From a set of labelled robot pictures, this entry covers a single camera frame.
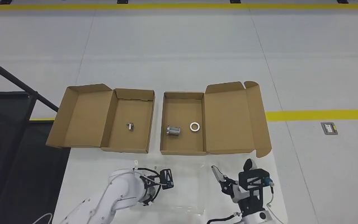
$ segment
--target white table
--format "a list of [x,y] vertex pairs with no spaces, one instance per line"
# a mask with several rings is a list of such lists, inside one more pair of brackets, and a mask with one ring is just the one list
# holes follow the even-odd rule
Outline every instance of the white table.
[[[211,172],[210,165],[217,165],[218,168],[228,177],[238,179],[238,173],[242,171],[243,164],[247,158],[254,158],[258,167],[267,170],[271,179],[275,182],[275,199],[272,203],[272,210],[285,223],[288,218],[282,197],[281,186],[277,175],[274,155],[271,152],[264,158],[256,158],[255,151],[248,154],[235,155],[206,155],[206,156],[162,156],[159,149],[150,150],[148,154],[115,153],[104,152],[99,148],[73,148],[71,150],[64,175],[61,191],[59,194],[53,223],[59,223],[79,202],[87,197],[102,192],[107,184],[109,174],[121,168],[131,168],[134,160],[139,160],[139,166],[153,160],[173,162],[179,166],[173,171],[175,187],[161,191],[156,199],[159,205],[163,202],[177,207],[178,201],[182,203],[197,204],[192,212],[185,212],[185,208],[177,210],[158,211],[158,207],[141,207],[138,204],[132,209],[118,211],[112,223],[206,223],[211,218],[223,218],[230,216],[233,212],[239,211],[238,205],[232,203],[230,197],[220,190],[220,185]],[[198,171],[194,168],[204,164]],[[183,186],[186,184],[185,176],[178,179],[175,172],[180,169],[192,170],[192,176],[187,183],[201,182],[201,185],[194,184],[192,188],[186,189],[183,193]],[[264,190],[264,204],[271,199],[269,188]],[[238,217],[228,221],[233,223],[239,221]]]

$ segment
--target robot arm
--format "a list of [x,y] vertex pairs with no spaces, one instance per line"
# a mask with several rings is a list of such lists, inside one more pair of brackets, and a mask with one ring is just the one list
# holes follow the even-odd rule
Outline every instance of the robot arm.
[[[170,169],[162,170],[160,176],[151,177],[132,169],[114,171],[105,191],[82,201],[61,224],[109,224],[117,210],[135,206],[138,202],[144,205],[153,202],[160,190],[158,188],[156,192],[155,185],[163,186],[163,189],[174,187]],[[160,178],[161,182],[155,182],[155,178]]]
[[[255,162],[248,159],[244,164],[244,171],[239,173],[239,180],[235,181],[222,174],[216,166],[211,166],[216,180],[219,182],[222,192],[230,195],[233,203],[238,204],[241,210],[241,221],[244,224],[274,223],[271,215],[263,208],[263,188],[271,187],[273,193],[273,181],[270,174],[258,169]],[[209,220],[208,223],[225,221],[228,219]]]

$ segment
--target white cable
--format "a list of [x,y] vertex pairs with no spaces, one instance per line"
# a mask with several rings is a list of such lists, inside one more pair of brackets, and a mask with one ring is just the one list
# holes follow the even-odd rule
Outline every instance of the white cable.
[[136,173],[136,174],[139,174],[140,176],[142,176],[142,177],[144,177],[144,178],[146,178],[147,180],[150,180],[151,182],[154,182],[154,183],[159,184],[159,185],[162,185],[162,186],[166,186],[166,184],[158,183],[158,182],[152,180],[151,178],[148,178],[148,177],[144,176],[141,172],[136,172],[136,171],[135,171],[135,173]]
[[43,216],[41,216],[39,219],[37,219],[35,222],[33,222],[32,224],[36,224],[38,221],[40,221],[43,217],[45,217],[45,216],[48,216],[48,215],[50,215],[50,220],[49,220],[49,222],[48,222],[48,224],[50,224],[50,222],[51,222],[51,220],[52,220],[52,217],[53,217],[53,215],[52,215],[52,213],[46,213],[46,214],[44,214]]
[[282,224],[284,224],[274,213],[273,211],[271,210],[271,202],[274,200],[274,194],[272,194],[272,198],[271,200],[266,204],[268,210],[271,212],[271,214]]

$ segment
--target gray floor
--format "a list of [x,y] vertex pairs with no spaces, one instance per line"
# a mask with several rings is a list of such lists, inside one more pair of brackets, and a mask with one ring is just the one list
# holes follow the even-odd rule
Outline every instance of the gray floor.
[[[0,14],[0,65],[59,105],[70,85],[204,91],[253,80],[266,111],[357,109],[355,11]],[[189,89],[188,82],[196,89]],[[0,90],[15,90],[0,77]],[[55,114],[38,104],[34,118]],[[358,219],[358,121],[269,122],[289,223]]]

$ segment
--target open cardboard box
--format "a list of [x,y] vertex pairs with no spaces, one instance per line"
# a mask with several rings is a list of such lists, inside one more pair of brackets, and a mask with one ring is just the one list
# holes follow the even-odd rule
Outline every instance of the open cardboard box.
[[67,87],[46,145],[147,153],[154,98],[153,90]]
[[[198,122],[198,132],[190,124]],[[180,127],[167,136],[167,126]],[[260,87],[255,82],[209,85],[205,93],[165,92],[161,152],[164,155],[249,153],[271,151],[271,141]]]

